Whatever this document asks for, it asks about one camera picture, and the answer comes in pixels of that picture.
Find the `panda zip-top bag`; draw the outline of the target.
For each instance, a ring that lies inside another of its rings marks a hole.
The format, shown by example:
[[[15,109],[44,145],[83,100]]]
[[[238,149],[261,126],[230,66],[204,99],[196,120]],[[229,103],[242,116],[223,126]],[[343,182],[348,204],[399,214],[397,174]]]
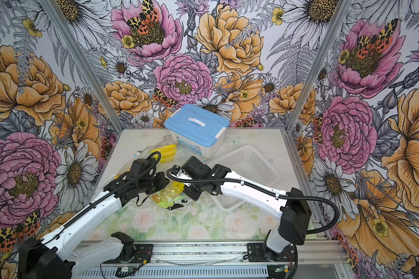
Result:
[[[173,181],[164,189],[156,192],[151,199],[160,207],[167,210],[175,210],[184,207],[189,198],[183,193],[185,185]]]

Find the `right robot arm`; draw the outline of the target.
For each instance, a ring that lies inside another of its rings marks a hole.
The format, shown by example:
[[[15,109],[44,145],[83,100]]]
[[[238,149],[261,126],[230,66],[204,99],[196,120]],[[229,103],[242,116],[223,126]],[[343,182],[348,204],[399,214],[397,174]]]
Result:
[[[226,166],[216,164],[209,167],[194,156],[184,165],[168,169],[166,176],[184,184],[184,194],[193,201],[207,192],[234,197],[267,211],[279,221],[278,227],[267,233],[262,247],[265,259],[274,262],[287,247],[303,245],[306,236],[329,230],[341,216],[339,207],[329,199],[305,196],[297,188],[288,192],[273,189],[249,180]],[[309,202],[328,205],[334,213],[332,220],[323,227],[310,230],[308,225],[312,211]]]

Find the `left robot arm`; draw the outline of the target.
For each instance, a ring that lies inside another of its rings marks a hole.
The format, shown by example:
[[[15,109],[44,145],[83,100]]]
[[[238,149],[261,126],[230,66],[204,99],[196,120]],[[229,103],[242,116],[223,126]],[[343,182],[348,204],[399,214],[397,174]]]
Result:
[[[77,250],[77,246],[107,217],[141,193],[153,194],[167,186],[156,166],[161,153],[136,159],[129,172],[113,180],[87,207],[40,240],[30,238],[19,250],[19,279],[74,279],[109,260],[129,262],[136,257],[134,240],[115,232],[104,241]]]

